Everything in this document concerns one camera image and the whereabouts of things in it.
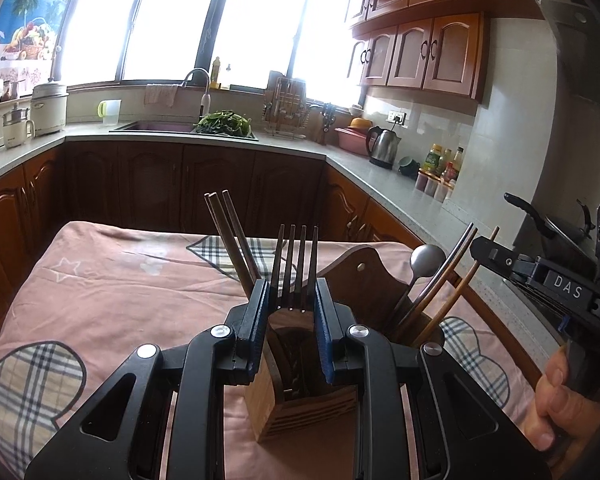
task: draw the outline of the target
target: gray countertop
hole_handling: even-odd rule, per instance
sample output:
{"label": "gray countertop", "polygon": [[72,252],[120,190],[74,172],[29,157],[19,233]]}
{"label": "gray countertop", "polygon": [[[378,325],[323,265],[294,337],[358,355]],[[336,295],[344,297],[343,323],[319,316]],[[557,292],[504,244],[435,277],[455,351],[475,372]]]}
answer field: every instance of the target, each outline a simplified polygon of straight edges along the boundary
{"label": "gray countertop", "polygon": [[[461,220],[442,209],[442,203],[417,191],[413,180],[402,176],[397,171],[378,168],[370,164],[366,157],[345,152],[335,146],[321,146],[309,140],[291,140],[257,132],[259,142],[187,134],[110,132],[114,127],[103,126],[101,123],[68,124],[66,129],[58,134],[28,139],[23,145],[10,150],[0,148],[0,176],[33,156],[72,140],[145,140],[243,147],[326,160],[330,166],[363,189],[421,240],[425,243],[437,244],[447,253],[466,228]],[[458,265],[458,273],[464,275],[472,263],[467,252]],[[536,315],[500,277],[483,267],[474,276],[472,289],[500,317],[540,369],[543,369],[548,356],[558,348],[558,343]]]}

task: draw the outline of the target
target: plaid cloth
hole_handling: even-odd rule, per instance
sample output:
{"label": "plaid cloth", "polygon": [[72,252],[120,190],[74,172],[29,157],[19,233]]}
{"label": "plaid cloth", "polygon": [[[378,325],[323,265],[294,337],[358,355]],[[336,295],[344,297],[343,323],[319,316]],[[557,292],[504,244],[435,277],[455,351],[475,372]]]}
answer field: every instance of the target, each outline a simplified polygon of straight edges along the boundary
{"label": "plaid cloth", "polygon": [[80,397],[86,373],[57,342],[19,348],[0,361],[0,453],[20,478]]}
{"label": "plaid cloth", "polygon": [[458,361],[475,382],[503,409],[511,394],[509,378],[494,360],[480,353],[474,328],[459,317],[446,317],[440,328],[445,334],[445,350]]}
{"label": "plaid cloth", "polygon": [[[247,238],[247,242],[249,243],[251,254],[253,254],[253,259],[256,261],[261,276],[267,281],[270,281],[273,269],[273,259],[276,254],[277,240]],[[235,271],[234,265],[231,263],[231,258],[229,258],[229,253],[227,253],[224,248],[222,238],[219,236],[207,236],[202,238],[199,242],[188,246],[187,249],[205,260],[211,266],[215,267],[225,276],[228,276],[237,282],[239,281],[238,273]],[[286,251],[283,250],[282,263],[280,264],[280,280],[282,280],[285,272],[285,255]],[[296,258],[298,257],[298,248],[294,251],[294,256]],[[292,263],[291,267],[291,283],[293,283],[296,278],[296,264]]]}

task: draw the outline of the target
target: plastic pitcher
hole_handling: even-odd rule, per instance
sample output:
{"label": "plastic pitcher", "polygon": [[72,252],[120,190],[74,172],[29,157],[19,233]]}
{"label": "plastic pitcher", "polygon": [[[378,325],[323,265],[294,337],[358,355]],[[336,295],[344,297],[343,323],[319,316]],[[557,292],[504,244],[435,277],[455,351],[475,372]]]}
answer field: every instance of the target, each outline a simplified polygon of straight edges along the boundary
{"label": "plastic pitcher", "polygon": [[102,118],[102,124],[105,126],[113,126],[114,124],[118,124],[121,102],[122,100],[120,99],[100,102],[98,105],[98,117]]}

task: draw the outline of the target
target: faucet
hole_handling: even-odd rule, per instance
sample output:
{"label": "faucet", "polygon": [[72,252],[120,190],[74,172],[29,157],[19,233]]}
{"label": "faucet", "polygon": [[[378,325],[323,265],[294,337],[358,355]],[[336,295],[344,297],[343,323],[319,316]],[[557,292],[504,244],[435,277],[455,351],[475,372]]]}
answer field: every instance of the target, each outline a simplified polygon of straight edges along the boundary
{"label": "faucet", "polygon": [[182,88],[185,88],[187,86],[187,81],[189,80],[189,77],[191,77],[196,70],[200,70],[201,72],[204,72],[205,76],[206,76],[205,94],[202,96],[202,100],[200,101],[200,116],[198,118],[198,122],[200,122],[202,117],[204,117],[206,114],[208,114],[209,107],[211,106],[211,95],[209,95],[209,86],[211,85],[211,76],[209,75],[209,72],[204,68],[196,67],[193,70],[191,70],[186,76],[184,76],[184,79],[182,80],[182,84],[180,86]]}

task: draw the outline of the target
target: metal spoon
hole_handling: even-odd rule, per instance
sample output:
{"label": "metal spoon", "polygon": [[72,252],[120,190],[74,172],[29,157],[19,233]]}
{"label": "metal spoon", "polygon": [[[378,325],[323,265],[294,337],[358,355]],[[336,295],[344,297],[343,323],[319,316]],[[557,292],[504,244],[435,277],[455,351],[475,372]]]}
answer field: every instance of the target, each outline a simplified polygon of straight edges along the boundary
{"label": "metal spoon", "polygon": [[430,278],[433,276],[436,272],[438,272],[438,269],[442,266],[442,264],[445,263],[445,260],[445,251],[440,249],[437,245],[425,244],[413,250],[413,253],[411,253],[411,257],[409,259],[413,277],[409,282],[409,285],[407,285],[407,290],[404,291],[404,294],[400,300],[398,300],[398,303],[395,304],[391,314],[389,317],[387,317],[387,323],[384,326],[385,328],[392,326],[394,317],[398,312],[400,312],[416,281],[419,278]]}

